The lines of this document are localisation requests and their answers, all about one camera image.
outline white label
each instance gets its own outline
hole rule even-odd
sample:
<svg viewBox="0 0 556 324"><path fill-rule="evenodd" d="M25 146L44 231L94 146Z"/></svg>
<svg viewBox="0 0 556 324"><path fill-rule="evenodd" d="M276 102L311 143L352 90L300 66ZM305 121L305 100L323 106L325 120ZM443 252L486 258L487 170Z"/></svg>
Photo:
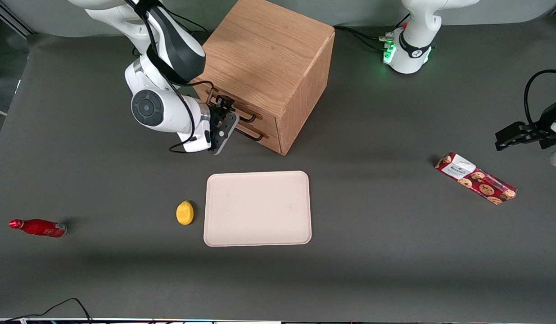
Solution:
<svg viewBox="0 0 556 324"><path fill-rule="evenodd" d="M452 163L445 166L442 169L442 172L460 180L461 178L464 178L468 174L474 172L474 170L476 170L476 166L474 164L456 154L456 156L454 156L454 159L452 160Z"/></svg>

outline red bottle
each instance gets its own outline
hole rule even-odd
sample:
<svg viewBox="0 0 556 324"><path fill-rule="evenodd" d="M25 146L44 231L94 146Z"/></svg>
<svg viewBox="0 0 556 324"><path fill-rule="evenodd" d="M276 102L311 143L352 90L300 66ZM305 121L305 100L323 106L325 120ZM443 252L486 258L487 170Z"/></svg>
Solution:
<svg viewBox="0 0 556 324"><path fill-rule="evenodd" d="M66 234L66 225L53 223L47 220L11 220L11 228L19 228L31 235L49 236L50 238L60 238Z"/></svg>

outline cookie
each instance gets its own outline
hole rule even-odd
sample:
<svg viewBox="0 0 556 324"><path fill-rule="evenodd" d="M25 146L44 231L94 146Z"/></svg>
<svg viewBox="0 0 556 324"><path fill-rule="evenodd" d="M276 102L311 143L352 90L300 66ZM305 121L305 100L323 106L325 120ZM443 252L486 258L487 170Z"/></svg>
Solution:
<svg viewBox="0 0 556 324"><path fill-rule="evenodd" d="M496 197L488 197L487 199L488 201L490 201L490 203L493 203L494 205L500 205L502 203L502 200Z"/></svg>
<svg viewBox="0 0 556 324"><path fill-rule="evenodd" d="M479 187L480 191L488 196L494 195L494 189L492 189L492 187L488 186L487 184L480 184Z"/></svg>
<svg viewBox="0 0 556 324"><path fill-rule="evenodd" d="M502 195L506 196L506 199L512 199L516 197L516 193L512 190L506 190L502 193Z"/></svg>
<svg viewBox="0 0 556 324"><path fill-rule="evenodd" d="M438 169L442 164L449 164L451 162L452 162L452 158L449 155L444 156L443 158L440 159L440 161L438 161L438 164L436 164L434 168Z"/></svg>
<svg viewBox="0 0 556 324"><path fill-rule="evenodd" d="M458 183L460 183L462 186L465 186L466 188L472 187L472 182L466 178L461 178L460 180L458 180Z"/></svg>
<svg viewBox="0 0 556 324"><path fill-rule="evenodd" d="M474 180L480 180L483 179L485 175L482 172L474 172L473 174L470 175L470 177Z"/></svg>

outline wall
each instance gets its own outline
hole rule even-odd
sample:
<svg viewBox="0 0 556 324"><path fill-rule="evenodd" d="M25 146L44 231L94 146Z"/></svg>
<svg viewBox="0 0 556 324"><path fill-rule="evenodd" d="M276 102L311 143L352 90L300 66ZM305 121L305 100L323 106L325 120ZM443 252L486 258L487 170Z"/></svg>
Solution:
<svg viewBox="0 0 556 324"><path fill-rule="evenodd" d="M394 25L407 13L398 0L271 0L323 21L352 26ZM58 36L114 35L117 31L92 20L67 0L2 0L35 31ZM213 30L236 0L164 0L172 11ZM442 11L446 25L519 23L542 16L556 0L481 0L462 9Z"/></svg>

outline robotic arm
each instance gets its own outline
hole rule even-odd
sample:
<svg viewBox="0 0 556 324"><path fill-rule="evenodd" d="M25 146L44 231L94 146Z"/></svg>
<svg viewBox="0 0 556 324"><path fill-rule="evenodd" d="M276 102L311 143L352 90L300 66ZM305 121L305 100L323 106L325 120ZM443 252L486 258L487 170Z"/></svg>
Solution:
<svg viewBox="0 0 556 324"><path fill-rule="evenodd" d="M543 70L537 72L526 83L524 89L524 112L528 124L516 121L496 133L496 150L501 151L516 144L539 142L541 149L556 145L556 102L546 108L540 119L532 120L529 113L528 94L532 82L543 74L556 74L556 70ZM550 164L556 167L556 151L550 154Z"/></svg>
<svg viewBox="0 0 556 324"><path fill-rule="evenodd" d="M231 106L222 104L224 100L207 105L179 94L180 86L202 74L206 54L163 4L158 0L69 1L121 31L140 52L125 72L136 121L155 131L177 133L187 153L219 154L239 117Z"/></svg>
<svg viewBox="0 0 556 324"><path fill-rule="evenodd" d="M398 27L381 37L387 53L383 62L404 74L414 73L428 61L431 44L442 26L436 11L471 6L480 0L402 0L410 12L407 27Z"/></svg>

